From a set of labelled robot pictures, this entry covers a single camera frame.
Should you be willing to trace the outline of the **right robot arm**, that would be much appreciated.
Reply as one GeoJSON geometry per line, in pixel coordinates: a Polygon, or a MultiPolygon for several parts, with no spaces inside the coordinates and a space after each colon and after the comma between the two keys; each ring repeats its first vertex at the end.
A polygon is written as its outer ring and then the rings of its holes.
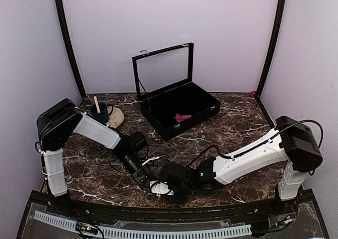
{"type": "Polygon", "coordinates": [[[258,140],[228,154],[222,154],[217,145],[217,156],[201,162],[193,169],[190,164],[182,166],[171,162],[162,167],[157,182],[149,184],[151,193],[180,198],[187,195],[209,196],[219,187],[258,169],[285,161],[277,197],[269,209],[280,215],[295,199],[307,174],[312,174],[323,162],[321,142],[317,142],[309,120],[296,121],[288,116],[276,120],[276,127],[258,140]]]}

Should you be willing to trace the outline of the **black display box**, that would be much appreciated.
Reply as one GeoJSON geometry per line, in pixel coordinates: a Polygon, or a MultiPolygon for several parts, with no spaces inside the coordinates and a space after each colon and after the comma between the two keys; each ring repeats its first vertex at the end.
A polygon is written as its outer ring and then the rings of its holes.
{"type": "Polygon", "coordinates": [[[137,99],[142,115],[168,141],[210,119],[220,111],[220,101],[195,84],[194,44],[143,50],[132,58],[137,99]],[[192,117],[177,122],[175,114],[192,117]]]}

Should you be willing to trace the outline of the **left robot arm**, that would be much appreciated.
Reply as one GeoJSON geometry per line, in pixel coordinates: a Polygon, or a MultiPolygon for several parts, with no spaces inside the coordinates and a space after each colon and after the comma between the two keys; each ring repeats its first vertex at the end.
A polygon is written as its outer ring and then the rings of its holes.
{"type": "Polygon", "coordinates": [[[146,137],[137,131],[131,135],[107,126],[80,109],[68,98],[58,102],[36,120],[38,141],[35,148],[42,156],[42,171],[53,197],[54,207],[63,216],[74,212],[74,203],[66,196],[68,187],[64,171],[64,149],[83,143],[110,151],[131,178],[140,186],[150,182],[150,172],[139,157],[147,146],[146,137]]]}

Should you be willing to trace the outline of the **magenta purple sock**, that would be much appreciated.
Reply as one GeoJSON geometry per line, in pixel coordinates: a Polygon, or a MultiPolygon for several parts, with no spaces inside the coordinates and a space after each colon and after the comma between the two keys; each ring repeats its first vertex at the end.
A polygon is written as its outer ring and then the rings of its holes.
{"type": "Polygon", "coordinates": [[[185,120],[188,120],[189,118],[191,118],[192,116],[191,115],[181,115],[181,114],[178,114],[176,113],[175,116],[174,116],[174,119],[177,121],[177,122],[183,122],[185,120]]]}

